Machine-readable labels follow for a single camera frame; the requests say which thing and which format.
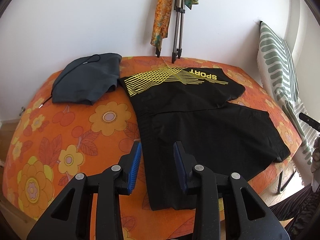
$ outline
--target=person's hand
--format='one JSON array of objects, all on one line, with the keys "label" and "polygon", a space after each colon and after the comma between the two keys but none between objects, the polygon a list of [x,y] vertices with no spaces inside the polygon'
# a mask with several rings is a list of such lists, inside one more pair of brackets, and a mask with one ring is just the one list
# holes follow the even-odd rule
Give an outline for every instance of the person's hand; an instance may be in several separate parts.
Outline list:
[{"label": "person's hand", "polygon": [[314,173],[317,169],[320,168],[320,152],[319,152],[319,137],[315,140],[313,147],[314,151],[312,154],[312,164],[311,164],[311,172]]}]

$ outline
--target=black drawstring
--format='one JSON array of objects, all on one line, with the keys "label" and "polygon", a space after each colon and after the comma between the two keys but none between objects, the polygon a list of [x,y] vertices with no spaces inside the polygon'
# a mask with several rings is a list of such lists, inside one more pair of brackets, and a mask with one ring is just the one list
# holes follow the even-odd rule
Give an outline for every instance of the black drawstring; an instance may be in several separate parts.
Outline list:
[{"label": "black drawstring", "polygon": [[[91,59],[92,57],[94,56],[98,56],[99,59],[98,60],[93,60],[93,61],[90,61],[89,62],[89,59]],[[71,71],[75,70],[77,67],[79,67],[80,65],[83,65],[83,64],[87,64],[87,63],[92,63],[92,62],[98,62],[99,60],[101,59],[100,55],[99,54],[94,54],[92,56],[90,56],[88,59],[86,59],[84,62],[80,63],[79,65],[75,66],[73,69],[70,69],[67,73],[65,73],[61,78],[60,80],[54,84],[54,86],[52,86],[52,90],[51,90],[51,96],[49,98],[47,98],[40,106],[39,108],[41,108],[46,102],[48,102],[51,98],[52,98],[52,92],[54,90],[54,88],[60,83],[60,81],[66,76],[68,75]]]}]

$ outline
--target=silver screw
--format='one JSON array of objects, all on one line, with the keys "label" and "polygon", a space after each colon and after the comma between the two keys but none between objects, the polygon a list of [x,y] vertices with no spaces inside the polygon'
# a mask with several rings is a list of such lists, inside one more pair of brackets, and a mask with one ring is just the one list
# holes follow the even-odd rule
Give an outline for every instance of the silver screw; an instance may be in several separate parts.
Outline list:
[{"label": "silver screw", "polygon": [[204,170],[204,166],[198,164],[195,166],[196,171],[203,171]]},{"label": "silver screw", "polygon": [[113,166],[111,167],[111,169],[112,169],[113,171],[119,171],[119,170],[121,169],[121,167],[120,167],[119,165],[113,165]]},{"label": "silver screw", "polygon": [[240,174],[237,172],[234,172],[231,174],[231,177],[233,177],[234,179],[240,179]]},{"label": "silver screw", "polygon": [[76,175],[76,179],[78,179],[78,180],[81,180],[81,179],[83,179],[84,178],[84,174],[83,173],[78,173],[77,175]]}]

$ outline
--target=green and white striped cloth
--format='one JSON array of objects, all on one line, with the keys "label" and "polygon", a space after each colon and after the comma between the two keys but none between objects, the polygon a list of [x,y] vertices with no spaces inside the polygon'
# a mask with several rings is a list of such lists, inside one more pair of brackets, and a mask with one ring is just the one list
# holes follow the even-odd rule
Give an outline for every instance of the green and white striped cloth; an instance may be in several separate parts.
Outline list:
[{"label": "green and white striped cloth", "polygon": [[307,111],[299,98],[298,81],[287,43],[264,22],[260,27],[258,68],[263,88],[282,108],[299,133],[302,144],[293,157],[305,185],[312,180],[311,154],[317,131],[299,119]]}]

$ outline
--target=yellow line pattern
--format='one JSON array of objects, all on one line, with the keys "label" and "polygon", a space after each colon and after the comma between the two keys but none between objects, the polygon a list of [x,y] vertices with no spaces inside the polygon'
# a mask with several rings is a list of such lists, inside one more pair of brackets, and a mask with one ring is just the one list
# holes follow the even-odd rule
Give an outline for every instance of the yellow line pattern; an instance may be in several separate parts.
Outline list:
[{"label": "yellow line pattern", "polygon": [[127,78],[124,83],[127,86],[130,97],[146,91],[152,86],[160,85],[163,82],[179,81],[185,85],[198,85],[207,80],[211,83],[226,85],[228,82],[209,79],[188,72],[186,68],[166,68],[154,71],[134,74]]}]

